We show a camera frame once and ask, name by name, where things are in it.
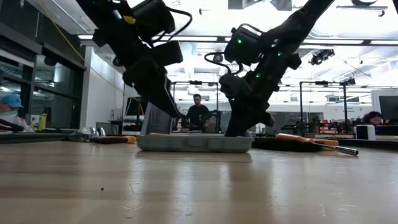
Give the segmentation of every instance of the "workbench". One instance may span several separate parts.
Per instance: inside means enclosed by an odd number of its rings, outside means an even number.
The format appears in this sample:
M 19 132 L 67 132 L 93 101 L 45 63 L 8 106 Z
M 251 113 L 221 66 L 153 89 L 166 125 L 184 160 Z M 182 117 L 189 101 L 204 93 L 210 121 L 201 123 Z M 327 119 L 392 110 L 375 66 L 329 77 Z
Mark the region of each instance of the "workbench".
M 0 223 L 396 223 L 398 153 L 0 146 Z

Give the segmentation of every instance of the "screwdriver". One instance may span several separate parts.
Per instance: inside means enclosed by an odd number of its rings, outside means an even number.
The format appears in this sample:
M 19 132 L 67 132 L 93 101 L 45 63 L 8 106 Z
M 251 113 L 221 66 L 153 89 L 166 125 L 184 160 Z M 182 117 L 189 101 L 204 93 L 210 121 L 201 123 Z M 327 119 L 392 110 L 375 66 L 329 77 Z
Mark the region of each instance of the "screwdriver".
M 328 146 L 326 144 L 319 144 L 319 143 L 316 143 L 314 139 L 303 138 L 301 136 L 295 136 L 295 135 L 291 135 L 291 134 L 277 134 L 276 139 L 285 140 L 285 141 L 298 141 L 298 142 L 302 142 L 302 143 L 310 143 L 310 144 L 314 144 L 316 146 L 325 147 L 325 148 L 332 149 L 337 152 L 349 154 L 352 156 L 358 155 L 358 150 L 356 150 L 356 149 L 350 149 L 350 148 L 341 147 L 341 146 Z

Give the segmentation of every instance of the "blue cap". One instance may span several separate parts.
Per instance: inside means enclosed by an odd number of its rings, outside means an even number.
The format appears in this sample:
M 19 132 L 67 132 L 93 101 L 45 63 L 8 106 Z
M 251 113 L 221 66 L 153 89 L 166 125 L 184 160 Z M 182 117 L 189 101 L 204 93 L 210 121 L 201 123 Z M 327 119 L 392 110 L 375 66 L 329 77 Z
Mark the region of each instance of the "blue cap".
M 12 108 L 23 108 L 21 105 L 21 99 L 16 95 L 7 95 L 1 98 L 0 103 L 7 104 Z

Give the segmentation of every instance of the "man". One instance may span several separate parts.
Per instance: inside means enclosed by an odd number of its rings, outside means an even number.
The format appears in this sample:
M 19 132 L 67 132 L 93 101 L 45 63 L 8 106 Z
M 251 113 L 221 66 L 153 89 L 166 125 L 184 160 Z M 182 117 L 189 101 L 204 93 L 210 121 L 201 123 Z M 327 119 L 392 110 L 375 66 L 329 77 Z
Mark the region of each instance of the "man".
M 208 127 L 209 109 L 201 104 L 201 96 L 199 94 L 193 96 L 193 102 L 195 105 L 189 108 L 187 114 L 187 119 L 190 120 L 189 130 L 202 131 L 204 133 Z
M 21 99 L 18 96 L 7 95 L 2 97 L 0 100 L 0 119 L 22 126 L 24 131 L 34 132 L 33 129 L 26 124 L 24 119 L 18 117 L 19 108 L 23 108 L 23 106 L 21 105 Z

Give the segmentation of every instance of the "black t-shirt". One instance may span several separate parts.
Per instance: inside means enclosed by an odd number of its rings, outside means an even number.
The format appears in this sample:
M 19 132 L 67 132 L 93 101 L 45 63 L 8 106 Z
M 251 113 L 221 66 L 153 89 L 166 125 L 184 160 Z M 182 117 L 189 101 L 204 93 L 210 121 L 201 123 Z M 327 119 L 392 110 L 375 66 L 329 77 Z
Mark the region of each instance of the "black t-shirt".
M 191 106 L 188 110 L 187 119 L 190 119 L 191 127 L 192 125 L 196 126 L 192 127 L 191 129 L 203 129 L 208 114 L 209 114 L 209 109 L 205 105 Z

